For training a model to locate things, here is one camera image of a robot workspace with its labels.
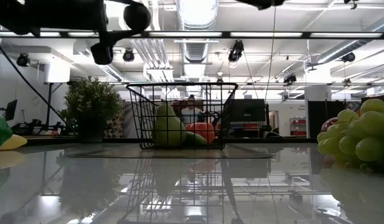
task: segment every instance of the black wire basket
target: black wire basket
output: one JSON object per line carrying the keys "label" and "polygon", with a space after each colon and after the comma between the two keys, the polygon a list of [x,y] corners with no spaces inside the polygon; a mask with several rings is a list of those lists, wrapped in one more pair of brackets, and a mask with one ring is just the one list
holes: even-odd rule
{"label": "black wire basket", "polygon": [[[132,83],[130,91],[141,149],[223,149],[236,83]],[[187,98],[180,100],[181,92]]]}

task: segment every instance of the monitor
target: monitor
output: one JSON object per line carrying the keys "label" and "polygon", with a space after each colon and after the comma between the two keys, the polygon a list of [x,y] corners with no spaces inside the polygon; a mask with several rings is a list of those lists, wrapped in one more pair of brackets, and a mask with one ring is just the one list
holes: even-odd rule
{"label": "monitor", "polygon": [[265,100],[237,99],[233,102],[232,118],[230,122],[247,121],[266,121]]}
{"label": "monitor", "polygon": [[15,111],[17,106],[17,100],[11,101],[7,104],[5,110],[5,120],[11,121],[15,117]]}

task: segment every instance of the red apple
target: red apple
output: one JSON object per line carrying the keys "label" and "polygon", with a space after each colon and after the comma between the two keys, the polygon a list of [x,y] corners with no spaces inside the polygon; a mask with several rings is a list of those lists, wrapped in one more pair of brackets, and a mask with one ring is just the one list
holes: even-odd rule
{"label": "red apple", "polygon": [[323,123],[322,128],[321,128],[321,132],[327,131],[327,128],[329,128],[330,126],[335,124],[337,121],[338,121],[337,118],[328,119],[325,123]]}

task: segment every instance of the plant pot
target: plant pot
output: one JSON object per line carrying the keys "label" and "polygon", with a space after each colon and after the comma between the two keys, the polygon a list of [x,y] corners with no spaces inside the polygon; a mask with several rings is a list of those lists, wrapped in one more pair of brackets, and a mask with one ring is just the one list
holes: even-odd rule
{"label": "plant pot", "polygon": [[101,143],[106,121],[88,119],[78,122],[78,138],[81,143]]}

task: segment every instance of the green pear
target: green pear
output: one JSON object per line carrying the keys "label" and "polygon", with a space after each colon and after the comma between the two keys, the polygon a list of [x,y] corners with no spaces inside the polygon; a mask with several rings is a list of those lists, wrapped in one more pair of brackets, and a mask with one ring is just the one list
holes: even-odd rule
{"label": "green pear", "polygon": [[153,140],[156,146],[180,146],[186,139],[184,124],[176,116],[171,105],[162,104],[157,111]]}

